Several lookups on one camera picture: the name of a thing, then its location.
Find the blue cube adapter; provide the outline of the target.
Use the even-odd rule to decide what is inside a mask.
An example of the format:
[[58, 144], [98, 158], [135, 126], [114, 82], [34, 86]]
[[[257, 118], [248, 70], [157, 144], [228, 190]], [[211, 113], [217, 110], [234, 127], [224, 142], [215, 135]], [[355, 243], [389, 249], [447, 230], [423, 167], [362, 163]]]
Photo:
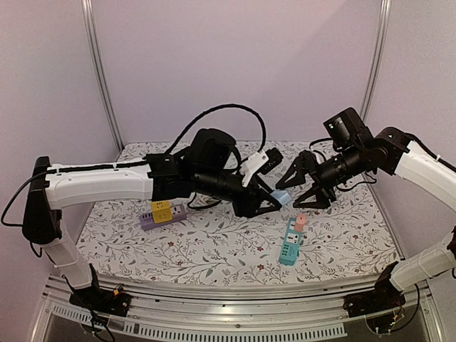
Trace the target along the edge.
[[271, 193], [271, 196], [274, 198], [274, 201], [282, 207], [287, 206], [287, 204], [292, 201], [291, 195], [286, 190], [274, 190]]

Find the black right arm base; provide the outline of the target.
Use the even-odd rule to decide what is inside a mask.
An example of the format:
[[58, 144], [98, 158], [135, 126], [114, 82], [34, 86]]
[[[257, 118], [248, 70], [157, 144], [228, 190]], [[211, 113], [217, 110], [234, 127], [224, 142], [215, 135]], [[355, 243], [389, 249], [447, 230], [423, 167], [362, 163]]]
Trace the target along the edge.
[[[397, 290], [390, 283], [392, 270], [397, 264], [398, 262], [395, 261], [382, 271], [372, 290], [349, 294], [343, 298], [343, 309], [347, 311], [350, 318], [394, 308], [399, 308], [401, 311], [405, 304], [405, 297], [402, 291]], [[398, 314], [391, 313], [383, 317], [369, 318], [367, 325], [372, 332], [385, 334], [393, 330], [397, 319]]]

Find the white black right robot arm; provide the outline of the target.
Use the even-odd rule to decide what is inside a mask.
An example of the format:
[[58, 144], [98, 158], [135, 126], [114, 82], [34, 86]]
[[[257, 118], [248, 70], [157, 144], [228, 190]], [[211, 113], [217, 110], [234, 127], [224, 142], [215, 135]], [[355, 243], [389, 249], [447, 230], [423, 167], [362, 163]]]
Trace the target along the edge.
[[[324, 122], [336, 155], [319, 163], [304, 150], [292, 162], [276, 188], [302, 185], [309, 176], [313, 184], [293, 203], [295, 208], [325, 209], [336, 199], [336, 186], [363, 172], [385, 173], [407, 180], [455, 208], [455, 168], [431, 152], [415, 135], [394, 127], [372, 135], [353, 108]], [[382, 311], [396, 294], [408, 287], [455, 268], [455, 233], [450, 232], [408, 260], [388, 266], [369, 293], [368, 304]]]

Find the floral table mat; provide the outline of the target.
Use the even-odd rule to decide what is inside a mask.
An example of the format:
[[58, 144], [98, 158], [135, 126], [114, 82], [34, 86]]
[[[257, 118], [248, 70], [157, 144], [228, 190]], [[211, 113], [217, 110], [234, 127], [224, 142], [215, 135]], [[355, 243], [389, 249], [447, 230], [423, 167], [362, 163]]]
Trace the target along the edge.
[[279, 255], [291, 205], [251, 219], [229, 203], [205, 209], [196, 198], [187, 217], [145, 231], [140, 215], [150, 203], [98, 202], [78, 238], [82, 256], [99, 274], [129, 279], [212, 286], [298, 284], [379, 274], [402, 258], [362, 176], [336, 190], [327, 209], [306, 210], [296, 263]]

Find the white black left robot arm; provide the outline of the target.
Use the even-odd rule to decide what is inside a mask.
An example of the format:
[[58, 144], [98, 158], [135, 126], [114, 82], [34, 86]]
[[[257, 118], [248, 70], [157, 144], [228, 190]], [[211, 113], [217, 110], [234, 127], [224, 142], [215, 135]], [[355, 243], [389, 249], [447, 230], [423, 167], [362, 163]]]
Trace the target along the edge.
[[280, 153], [260, 145], [236, 167], [227, 168], [237, 156], [236, 140], [216, 128], [199, 130], [188, 147], [171, 145], [128, 162], [89, 165], [53, 164], [48, 157], [36, 160], [27, 190], [23, 236], [37, 244], [90, 309], [106, 302], [94, 268], [66, 236], [64, 208], [110, 200], [163, 201], [203, 194], [230, 202], [238, 217], [251, 218], [281, 208], [271, 189], [261, 180], [281, 161]]

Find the aluminium front rail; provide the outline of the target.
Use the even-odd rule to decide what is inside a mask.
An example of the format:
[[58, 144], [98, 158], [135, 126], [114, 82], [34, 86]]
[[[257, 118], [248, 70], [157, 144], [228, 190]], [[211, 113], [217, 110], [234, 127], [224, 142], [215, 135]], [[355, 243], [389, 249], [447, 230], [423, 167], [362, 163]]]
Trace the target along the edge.
[[391, 333], [374, 333], [388, 311], [350, 317], [344, 297], [373, 276], [301, 284], [203, 286], [124, 279], [126, 316], [108, 316], [117, 341], [444, 341], [429, 286], [408, 289]]

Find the pink cube adapter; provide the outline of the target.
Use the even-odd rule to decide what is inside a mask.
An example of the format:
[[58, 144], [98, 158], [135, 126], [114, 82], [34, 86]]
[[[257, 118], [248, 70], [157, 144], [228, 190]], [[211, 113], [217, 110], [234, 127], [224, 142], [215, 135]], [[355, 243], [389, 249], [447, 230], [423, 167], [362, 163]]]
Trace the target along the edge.
[[302, 233], [304, 231], [304, 226], [306, 225], [307, 216], [304, 213], [300, 213], [296, 216], [296, 221], [294, 224], [294, 231]]

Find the yellow cube plug adapter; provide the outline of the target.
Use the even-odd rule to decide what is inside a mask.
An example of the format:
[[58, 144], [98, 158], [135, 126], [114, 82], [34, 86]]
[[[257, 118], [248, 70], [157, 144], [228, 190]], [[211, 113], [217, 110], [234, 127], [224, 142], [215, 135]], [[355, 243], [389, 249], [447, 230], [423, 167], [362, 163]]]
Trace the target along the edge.
[[172, 220], [172, 211], [168, 200], [151, 202], [151, 212], [154, 223], [159, 224]]

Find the right aluminium corner post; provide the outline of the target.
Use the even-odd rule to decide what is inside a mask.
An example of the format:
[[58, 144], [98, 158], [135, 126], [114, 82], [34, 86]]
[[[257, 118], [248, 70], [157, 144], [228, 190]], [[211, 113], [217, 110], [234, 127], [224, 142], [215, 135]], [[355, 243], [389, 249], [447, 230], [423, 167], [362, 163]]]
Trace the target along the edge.
[[390, 21], [391, 13], [391, 0], [382, 0], [380, 2], [380, 13], [378, 17], [377, 31], [374, 40], [373, 56], [370, 63], [370, 69], [364, 90], [361, 109], [359, 115], [364, 124], [368, 122], [368, 115], [373, 102], [373, 96], [375, 94], [375, 87], [378, 81], [378, 75], [380, 73], [380, 67], [385, 50], [385, 44], [388, 35], [388, 26]]

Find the aluminium corner post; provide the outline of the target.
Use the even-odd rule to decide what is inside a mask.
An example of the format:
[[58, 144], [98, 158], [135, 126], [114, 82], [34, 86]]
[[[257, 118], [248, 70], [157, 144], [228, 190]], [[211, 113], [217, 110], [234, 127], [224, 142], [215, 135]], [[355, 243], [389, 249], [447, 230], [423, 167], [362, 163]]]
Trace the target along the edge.
[[120, 133], [120, 128], [115, 115], [112, 99], [110, 96], [110, 90], [105, 75], [103, 66], [103, 59], [101, 56], [100, 44], [97, 35], [95, 13], [93, 10], [93, 2], [90, 0], [82, 0], [82, 15], [85, 25], [85, 32], [88, 39], [90, 57], [92, 59], [95, 78], [98, 84], [98, 90], [100, 93], [100, 99], [102, 101], [103, 109], [105, 111], [106, 120], [110, 129], [115, 147], [119, 152], [124, 148], [124, 142]]
[[390, 21], [391, 13], [391, 0], [382, 0], [380, 2], [380, 13], [378, 17], [377, 31], [374, 40], [373, 56], [370, 63], [370, 69], [364, 90], [361, 109], [359, 115], [364, 124], [368, 122], [368, 115], [373, 102], [373, 96], [375, 94], [375, 87], [378, 81], [378, 75], [380, 73], [380, 67], [385, 50], [385, 44], [388, 35], [388, 26]]

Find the teal power strip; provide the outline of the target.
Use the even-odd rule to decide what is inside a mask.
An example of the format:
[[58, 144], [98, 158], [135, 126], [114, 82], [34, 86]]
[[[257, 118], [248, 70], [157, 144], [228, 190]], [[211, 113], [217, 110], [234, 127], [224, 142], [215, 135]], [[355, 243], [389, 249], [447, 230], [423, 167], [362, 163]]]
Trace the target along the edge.
[[279, 253], [279, 263], [285, 266], [294, 266], [298, 259], [302, 233], [292, 227], [286, 229], [283, 244]]

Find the purple power strip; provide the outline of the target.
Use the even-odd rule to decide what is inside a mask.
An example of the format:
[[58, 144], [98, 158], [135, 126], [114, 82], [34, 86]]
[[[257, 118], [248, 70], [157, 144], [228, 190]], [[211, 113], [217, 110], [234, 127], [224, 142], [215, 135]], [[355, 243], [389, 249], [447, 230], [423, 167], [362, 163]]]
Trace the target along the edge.
[[150, 211], [139, 216], [140, 227], [147, 231], [187, 218], [182, 204], [171, 205], [168, 201], [151, 202]]

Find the left aluminium corner post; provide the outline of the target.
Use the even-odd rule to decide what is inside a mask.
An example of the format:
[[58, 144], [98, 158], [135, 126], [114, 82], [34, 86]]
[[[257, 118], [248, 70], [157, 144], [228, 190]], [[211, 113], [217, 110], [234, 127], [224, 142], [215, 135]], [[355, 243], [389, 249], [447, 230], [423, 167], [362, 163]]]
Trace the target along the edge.
[[98, 90], [100, 93], [100, 99], [102, 101], [103, 109], [105, 111], [106, 120], [110, 129], [115, 147], [119, 152], [124, 148], [124, 142], [120, 133], [120, 128], [115, 115], [112, 99], [110, 96], [110, 90], [105, 75], [103, 66], [103, 59], [101, 56], [100, 44], [97, 35], [95, 13], [93, 10], [93, 2], [90, 0], [82, 0], [82, 15], [85, 25], [85, 32], [88, 39], [90, 57], [92, 59], [95, 78], [98, 84]]

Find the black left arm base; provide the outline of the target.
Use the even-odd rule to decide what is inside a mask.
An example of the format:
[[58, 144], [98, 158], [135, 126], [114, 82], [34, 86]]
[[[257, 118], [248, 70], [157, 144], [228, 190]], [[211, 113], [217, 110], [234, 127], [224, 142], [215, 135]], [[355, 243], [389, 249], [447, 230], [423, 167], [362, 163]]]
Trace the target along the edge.
[[67, 285], [71, 290], [70, 303], [91, 311], [126, 317], [132, 296], [125, 293], [123, 284], [118, 284], [111, 290], [100, 288], [95, 268], [92, 264], [89, 264], [89, 267], [92, 276], [89, 287], [74, 289], [66, 279]]

